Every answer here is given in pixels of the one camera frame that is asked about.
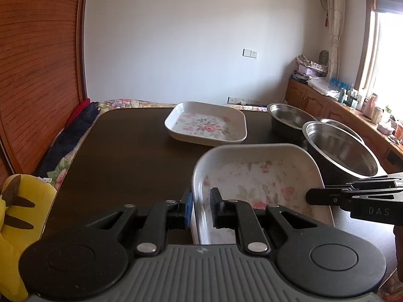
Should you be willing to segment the large steel bowl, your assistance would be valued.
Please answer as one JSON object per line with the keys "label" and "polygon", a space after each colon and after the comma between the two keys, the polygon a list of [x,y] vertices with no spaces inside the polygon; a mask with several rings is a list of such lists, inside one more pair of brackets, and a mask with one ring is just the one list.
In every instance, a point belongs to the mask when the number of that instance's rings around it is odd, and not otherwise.
{"label": "large steel bowl", "polygon": [[317,163],[326,185],[345,184],[386,172],[369,147],[359,139],[328,123],[303,125],[307,151]]}

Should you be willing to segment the floral white square plate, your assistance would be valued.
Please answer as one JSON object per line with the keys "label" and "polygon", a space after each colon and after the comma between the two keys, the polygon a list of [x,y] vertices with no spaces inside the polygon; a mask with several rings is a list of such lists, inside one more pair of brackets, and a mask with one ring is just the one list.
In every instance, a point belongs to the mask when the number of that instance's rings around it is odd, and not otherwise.
{"label": "floral white square plate", "polygon": [[207,146],[240,144],[247,138],[245,114],[235,108],[202,102],[181,102],[165,119],[170,136]]}
{"label": "floral white square plate", "polygon": [[191,180],[191,233],[196,244],[235,242],[231,229],[212,224],[210,190],[218,188],[225,200],[243,200],[254,209],[282,205],[333,225],[330,207],[311,206],[305,194],[323,188],[320,170],[307,151],[294,144],[234,144],[218,146],[197,161]]}

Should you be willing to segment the wooden side cabinet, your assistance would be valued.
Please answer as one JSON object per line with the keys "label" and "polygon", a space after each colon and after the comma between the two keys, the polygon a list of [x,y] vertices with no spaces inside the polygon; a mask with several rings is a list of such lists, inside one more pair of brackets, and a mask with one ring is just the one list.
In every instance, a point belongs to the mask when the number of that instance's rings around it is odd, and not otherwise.
{"label": "wooden side cabinet", "polygon": [[362,137],[386,172],[402,171],[402,144],[391,142],[376,129],[375,124],[363,116],[363,113],[351,110],[293,79],[288,81],[284,100],[314,117],[333,119],[348,126]]}

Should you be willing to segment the pink bottle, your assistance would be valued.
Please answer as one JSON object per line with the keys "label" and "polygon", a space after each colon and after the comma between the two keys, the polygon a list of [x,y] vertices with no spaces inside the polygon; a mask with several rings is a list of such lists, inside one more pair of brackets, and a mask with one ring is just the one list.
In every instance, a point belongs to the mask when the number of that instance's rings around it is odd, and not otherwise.
{"label": "pink bottle", "polygon": [[369,119],[372,118],[375,106],[376,106],[376,101],[378,100],[378,95],[376,93],[373,93],[368,99],[363,107],[363,115]]}

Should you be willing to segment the blue toiletry boxes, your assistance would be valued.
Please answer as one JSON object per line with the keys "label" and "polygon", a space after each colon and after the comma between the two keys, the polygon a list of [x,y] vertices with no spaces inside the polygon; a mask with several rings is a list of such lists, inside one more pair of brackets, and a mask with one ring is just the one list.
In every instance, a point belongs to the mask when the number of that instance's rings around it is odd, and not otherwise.
{"label": "blue toiletry boxes", "polygon": [[340,81],[339,79],[334,78],[334,77],[331,78],[330,84],[333,87],[336,87],[337,90],[341,90],[341,89],[345,89],[346,91],[350,90],[350,85],[349,84],[347,84],[347,83],[345,83],[343,81]]}

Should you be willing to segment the red and navy folded bedding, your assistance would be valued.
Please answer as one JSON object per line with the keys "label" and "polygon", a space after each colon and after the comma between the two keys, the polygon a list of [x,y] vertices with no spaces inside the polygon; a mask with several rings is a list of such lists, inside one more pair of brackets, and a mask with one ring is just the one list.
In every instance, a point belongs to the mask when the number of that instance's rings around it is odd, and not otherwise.
{"label": "red and navy folded bedding", "polygon": [[99,112],[98,102],[91,102],[89,98],[81,102],[45,153],[35,174],[39,177],[47,177],[48,172],[56,170],[62,158],[72,152],[86,131],[89,130]]}

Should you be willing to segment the yellow plush toy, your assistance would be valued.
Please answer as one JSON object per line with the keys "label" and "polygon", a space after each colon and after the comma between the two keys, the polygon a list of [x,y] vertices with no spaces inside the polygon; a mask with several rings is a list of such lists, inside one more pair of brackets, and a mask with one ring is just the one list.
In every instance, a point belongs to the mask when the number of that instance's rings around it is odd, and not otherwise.
{"label": "yellow plush toy", "polygon": [[18,271],[22,253],[38,241],[57,195],[51,179],[15,174],[1,188],[1,296],[24,301]]}

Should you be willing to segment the stack of papers and boxes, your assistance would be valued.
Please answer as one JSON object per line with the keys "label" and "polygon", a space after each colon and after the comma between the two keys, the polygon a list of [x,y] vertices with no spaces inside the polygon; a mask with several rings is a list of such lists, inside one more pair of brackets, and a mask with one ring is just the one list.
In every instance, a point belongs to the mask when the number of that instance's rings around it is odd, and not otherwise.
{"label": "stack of papers and boxes", "polygon": [[327,74],[327,65],[321,65],[308,59],[305,55],[299,55],[295,58],[295,67],[290,75],[290,79],[307,84],[309,80],[325,78]]}

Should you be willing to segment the beige patterned curtain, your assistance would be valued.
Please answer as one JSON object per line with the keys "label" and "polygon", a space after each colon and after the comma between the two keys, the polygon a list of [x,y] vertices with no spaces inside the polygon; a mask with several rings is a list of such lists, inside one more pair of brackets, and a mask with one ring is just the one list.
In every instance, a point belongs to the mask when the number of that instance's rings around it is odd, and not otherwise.
{"label": "beige patterned curtain", "polygon": [[344,32],[346,0],[327,0],[329,26],[328,78],[337,79],[340,69],[340,45]]}

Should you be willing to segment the wooden louvered wardrobe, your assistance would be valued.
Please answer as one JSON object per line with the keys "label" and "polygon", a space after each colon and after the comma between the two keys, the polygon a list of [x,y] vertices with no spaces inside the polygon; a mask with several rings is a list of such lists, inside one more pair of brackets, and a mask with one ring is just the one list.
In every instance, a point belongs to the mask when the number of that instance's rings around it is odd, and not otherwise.
{"label": "wooden louvered wardrobe", "polygon": [[86,98],[85,0],[1,0],[1,179],[32,174]]}

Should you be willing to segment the white wall outlet strip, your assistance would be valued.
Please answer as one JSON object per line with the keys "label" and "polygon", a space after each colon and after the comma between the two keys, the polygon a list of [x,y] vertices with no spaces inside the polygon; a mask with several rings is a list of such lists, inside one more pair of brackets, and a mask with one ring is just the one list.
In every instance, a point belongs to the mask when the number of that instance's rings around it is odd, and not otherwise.
{"label": "white wall outlet strip", "polygon": [[232,105],[248,105],[248,106],[262,106],[262,102],[258,100],[239,98],[239,97],[228,97],[227,103]]}

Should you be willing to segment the white wall switch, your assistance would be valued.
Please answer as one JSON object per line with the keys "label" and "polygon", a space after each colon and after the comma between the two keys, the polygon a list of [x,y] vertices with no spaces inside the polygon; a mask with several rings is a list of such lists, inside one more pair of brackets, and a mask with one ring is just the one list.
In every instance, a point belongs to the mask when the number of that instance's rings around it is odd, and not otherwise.
{"label": "white wall switch", "polygon": [[257,58],[257,52],[245,48],[243,50],[243,57],[250,57],[250,58],[256,59]]}

